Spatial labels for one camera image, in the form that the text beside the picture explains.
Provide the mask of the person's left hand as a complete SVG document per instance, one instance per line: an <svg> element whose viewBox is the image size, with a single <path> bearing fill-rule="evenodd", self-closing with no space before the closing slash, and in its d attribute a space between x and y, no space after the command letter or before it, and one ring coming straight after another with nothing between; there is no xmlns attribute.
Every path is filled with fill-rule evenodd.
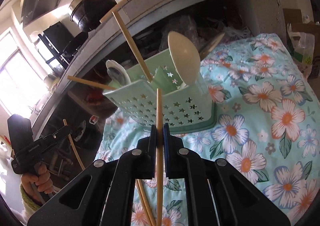
<svg viewBox="0 0 320 226"><path fill-rule="evenodd" d="M39 193L50 194L53 192L53 181L50 179L50 172L45 164L41 163L36 174L24 173L21 176L21 184L25 193L39 204L42 203Z"/></svg>

